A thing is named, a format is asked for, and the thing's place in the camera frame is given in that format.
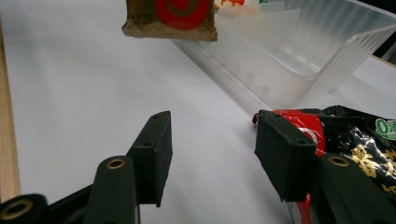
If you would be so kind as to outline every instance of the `snack bag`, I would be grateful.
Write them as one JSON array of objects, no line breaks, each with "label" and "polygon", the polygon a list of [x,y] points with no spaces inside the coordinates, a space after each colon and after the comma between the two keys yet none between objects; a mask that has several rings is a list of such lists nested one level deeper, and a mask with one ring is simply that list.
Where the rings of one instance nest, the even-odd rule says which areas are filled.
[{"label": "snack bag", "polygon": [[216,41],[214,0],[126,0],[125,35]]},{"label": "snack bag", "polygon": [[[352,159],[379,189],[396,197],[396,119],[385,119],[340,105],[320,109],[279,109],[296,129],[316,143],[316,155],[337,153]],[[253,118],[256,123],[258,114]],[[300,220],[311,224],[310,195],[296,203]]]}]

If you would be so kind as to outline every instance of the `red target symbol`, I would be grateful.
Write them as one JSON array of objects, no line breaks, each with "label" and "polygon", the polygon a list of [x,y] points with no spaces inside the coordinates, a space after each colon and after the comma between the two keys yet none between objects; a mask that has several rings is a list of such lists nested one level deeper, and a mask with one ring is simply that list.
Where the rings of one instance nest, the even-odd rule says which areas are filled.
[{"label": "red target symbol", "polygon": [[209,0],[157,0],[161,22],[178,30],[191,30],[206,18]]}]

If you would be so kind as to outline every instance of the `white tabletop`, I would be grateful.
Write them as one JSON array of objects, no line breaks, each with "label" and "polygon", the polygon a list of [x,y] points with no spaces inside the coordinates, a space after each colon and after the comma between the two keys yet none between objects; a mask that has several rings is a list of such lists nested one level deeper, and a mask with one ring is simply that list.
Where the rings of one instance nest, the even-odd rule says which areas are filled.
[{"label": "white tabletop", "polygon": [[[53,203],[90,185],[102,160],[170,110],[163,206],[141,206],[142,223],[291,223],[253,153],[251,111],[171,41],[124,36],[124,1],[4,0],[0,13],[23,194]],[[396,68],[370,58],[302,107],[396,118],[395,83]]]}]

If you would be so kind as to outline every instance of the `wooden board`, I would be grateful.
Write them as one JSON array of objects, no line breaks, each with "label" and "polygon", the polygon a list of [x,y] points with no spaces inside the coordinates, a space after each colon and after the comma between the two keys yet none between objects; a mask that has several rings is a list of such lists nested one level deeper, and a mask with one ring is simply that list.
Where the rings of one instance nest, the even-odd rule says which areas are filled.
[{"label": "wooden board", "polygon": [[0,202],[20,194],[18,156],[0,22]]}]

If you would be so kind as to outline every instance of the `screw hole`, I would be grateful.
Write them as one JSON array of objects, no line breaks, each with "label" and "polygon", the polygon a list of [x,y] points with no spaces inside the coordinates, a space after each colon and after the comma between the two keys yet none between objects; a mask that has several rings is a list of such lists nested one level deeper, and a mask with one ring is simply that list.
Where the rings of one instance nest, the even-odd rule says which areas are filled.
[{"label": "screw hole", "polygon": [[33,203],[28,200],[20,200],[15,203],[10,204],[3,212],[0,214],[1,220],[11,220],[16,217],[20,217],[27,213],[33,206]]},{"label": "screw hole", "polygon": [[125,160],[122,160],[122,159],[115,159],[115,160],[112,160],[112,161],[109,161],[108,163],[107,163],[107,168],[108,169],[110,169],[110,170],[114,170],[114,169],[119,169],[119,168],[121,168],[122,166],[124,166],[125,165]]},{"label": "screw hole", "polygon": [[329,157],[329,162],[334,165],[337,165],[337,166],[348,166],[349,165],[349,161],[347,161],[345,158],[336,157],[336,156]]}]

